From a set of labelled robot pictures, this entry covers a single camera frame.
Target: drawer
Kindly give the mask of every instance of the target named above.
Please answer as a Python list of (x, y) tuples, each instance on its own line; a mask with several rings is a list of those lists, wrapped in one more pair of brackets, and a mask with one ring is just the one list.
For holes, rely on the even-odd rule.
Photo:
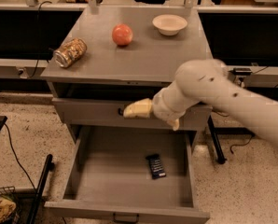
[[(159, 153), (167, 176), (152, 179), (146, 156)], [(195, 200), (185, 132), (83, 126), (63, 199), (45, 206), (60, 217), (194, 224), (209, 214)]]
[[(54, 98), (53, 103), (62, 122), (78, 125), (159, 128), (171, 127), (155, 117), (151, 119), (125, 119), (119, 110), (131, 102)], [(209, 105), (195, 105), (180, 119), (181, 130), (202, 131), (211, 113)]]

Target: wire basket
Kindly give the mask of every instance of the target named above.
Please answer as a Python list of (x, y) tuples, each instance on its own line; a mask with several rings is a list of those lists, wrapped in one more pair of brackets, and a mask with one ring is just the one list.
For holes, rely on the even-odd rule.
[(18, 198), (16, 196), (16, 189), (13, 186), (0, 188), (0, 197), (5, 196), (12, 200), (16, 204), (15, 211), (5, 220), (0, 223), (4, 224), (17, 224), (20, 219), (21, 207), (19, 205)]

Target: can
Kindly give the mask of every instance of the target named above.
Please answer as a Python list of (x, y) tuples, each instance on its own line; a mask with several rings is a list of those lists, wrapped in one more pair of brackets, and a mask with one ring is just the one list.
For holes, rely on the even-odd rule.
[(54, 50), (55, 61), (60, 67), (67, 68), (79, 60), (84, 55), (86, 49), (87, 46), (83, 40), (74, 38)]

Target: red apple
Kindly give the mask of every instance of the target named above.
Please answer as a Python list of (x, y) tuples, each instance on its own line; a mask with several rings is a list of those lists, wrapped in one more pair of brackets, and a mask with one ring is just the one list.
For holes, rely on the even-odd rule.
[(118, 24), (113, 28), (112, 39), (119, 46), (127, 46), (132, 42), (132, 29), (126, 24)]

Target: white bowl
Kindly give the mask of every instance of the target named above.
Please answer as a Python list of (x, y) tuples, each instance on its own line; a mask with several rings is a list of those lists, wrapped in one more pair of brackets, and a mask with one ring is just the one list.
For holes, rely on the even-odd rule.
[(159, 15), (153, 19), (152, 23), (163, 35), (176, 35), (188, 25), (184, 18), (169, 14)]

